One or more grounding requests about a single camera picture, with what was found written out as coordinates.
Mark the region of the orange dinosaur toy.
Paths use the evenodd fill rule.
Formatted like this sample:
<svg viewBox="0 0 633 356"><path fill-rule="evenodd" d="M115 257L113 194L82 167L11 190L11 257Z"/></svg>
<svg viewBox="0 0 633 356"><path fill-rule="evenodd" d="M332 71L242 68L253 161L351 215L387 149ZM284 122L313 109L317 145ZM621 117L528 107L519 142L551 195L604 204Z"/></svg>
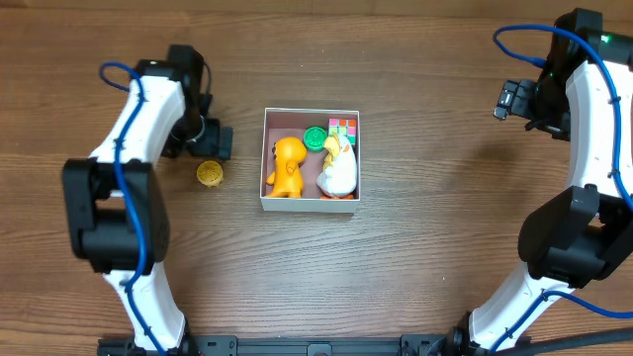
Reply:
<svg viewBox="0 0 633 356"><path fill-rule="evenodd" d="M308 156L305 145L294 136L286 136L273 144L274 171L266 183L272 185L267 198L300 199L304 190L301 165Z"/></svg>

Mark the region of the white and yellow duck toy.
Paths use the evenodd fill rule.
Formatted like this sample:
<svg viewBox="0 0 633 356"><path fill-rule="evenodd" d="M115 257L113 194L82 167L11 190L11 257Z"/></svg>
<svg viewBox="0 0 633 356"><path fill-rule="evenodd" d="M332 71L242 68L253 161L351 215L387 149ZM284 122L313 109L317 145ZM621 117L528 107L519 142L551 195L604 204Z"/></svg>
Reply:
<svg viewBox="0 0 633 356"><path fill-rule="evenodd" d="M358 184L358 166L353 146L344 134L333 133L324 141L327 150L322 172L316 178L321 191L334 200L351 200Z"/></svg>

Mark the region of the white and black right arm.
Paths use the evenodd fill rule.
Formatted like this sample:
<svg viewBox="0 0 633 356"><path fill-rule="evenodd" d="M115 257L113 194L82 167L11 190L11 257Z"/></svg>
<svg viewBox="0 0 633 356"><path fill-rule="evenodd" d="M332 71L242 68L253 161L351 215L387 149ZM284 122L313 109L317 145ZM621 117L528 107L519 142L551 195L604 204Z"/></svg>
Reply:
<svg viewBox="0 0 633 356"><path fill-rule="evenodd" d="M495 293L429 347L435 355L537 355L628 341L628 328L533 342L526 329L559 300L610 276L632 252L632 41L577 8L548 27L536 80L507 81L495 117L523 118L571 146L564 190L531 213L519 261Z"/></svg>

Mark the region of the white box pink inside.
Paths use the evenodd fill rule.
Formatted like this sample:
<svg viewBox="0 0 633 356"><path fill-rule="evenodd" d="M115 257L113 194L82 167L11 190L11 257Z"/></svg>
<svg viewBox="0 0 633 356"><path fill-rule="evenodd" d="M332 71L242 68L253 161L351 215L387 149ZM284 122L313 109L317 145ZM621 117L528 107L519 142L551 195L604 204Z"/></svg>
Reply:
<svg viewBox="0 0 633 356"><path fill-rule="evenodd" d="M317 177L322 172L323 162L327 155L321 152L308 152L306 160L300 165L300 172L305 183L301 198L272 198L268 197L273 190L272 185L266 183L267 178L275 169L273 158L273 144L286 136L294 136L303 140L305 131L311 127L321 127L325 130L334 120L356 122L356 144L352 146L357 162L357 187L351 192L352 199L326 199L325 194L317 185ZM259 197L264 211L292 212L292 213L329 213L354 214L360 203L360 143L361 143L360 112L353 110L324 110L324 109L289 109L266 108L263 119L263 134L261 146L261 173L259 182Z"/></svg>

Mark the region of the green round cap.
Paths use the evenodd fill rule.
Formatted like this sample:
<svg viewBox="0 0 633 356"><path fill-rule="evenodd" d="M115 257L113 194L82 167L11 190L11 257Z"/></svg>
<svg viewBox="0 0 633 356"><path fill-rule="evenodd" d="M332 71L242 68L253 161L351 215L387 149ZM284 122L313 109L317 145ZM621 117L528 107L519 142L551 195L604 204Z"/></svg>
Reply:
<svg viewBox="0 0 633 356"><path fill-rule="evenodd" d="M321 152L327 137L328 133L325 129L310 127L304 133L304 145L310 152Z"/></svg>

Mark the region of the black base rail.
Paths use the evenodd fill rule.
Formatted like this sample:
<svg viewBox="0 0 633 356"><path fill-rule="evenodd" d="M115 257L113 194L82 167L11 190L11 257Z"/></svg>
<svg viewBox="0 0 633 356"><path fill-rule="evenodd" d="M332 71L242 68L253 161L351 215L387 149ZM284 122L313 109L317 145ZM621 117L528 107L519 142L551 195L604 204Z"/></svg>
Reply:
<svg viewBox="0 0 633 356"><path fill-rule="evenodd" d="M199 356L418 356L439 355L440 334L404 334L387 338L238 338L233 335L185 335L169 355Z"/></svg>

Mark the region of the colourful puzzle cube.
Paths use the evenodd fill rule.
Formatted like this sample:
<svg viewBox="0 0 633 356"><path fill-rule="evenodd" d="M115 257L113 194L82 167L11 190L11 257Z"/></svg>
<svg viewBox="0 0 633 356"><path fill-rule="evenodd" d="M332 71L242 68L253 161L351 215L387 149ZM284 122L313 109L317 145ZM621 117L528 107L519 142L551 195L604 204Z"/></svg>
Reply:
<svg viewBox="0 0 633 356"><path fill-rule="evenodd" d="M355 119L329 119L328 134L344 135L352 146L357 143L357 121Z"/></svg>

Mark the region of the yellow round cap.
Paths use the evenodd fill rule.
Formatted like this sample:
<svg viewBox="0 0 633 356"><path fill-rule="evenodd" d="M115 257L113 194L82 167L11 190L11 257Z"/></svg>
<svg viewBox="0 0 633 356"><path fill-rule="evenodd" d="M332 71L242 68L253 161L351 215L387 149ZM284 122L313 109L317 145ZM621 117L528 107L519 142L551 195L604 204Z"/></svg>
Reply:
<svg viewBox="0 0 633 356"><path fill-rule="evenodd" d="M218 162L208 160L198 166L196 176L201 184L207 187L217 187L224 180L224 170Z"/></svg>

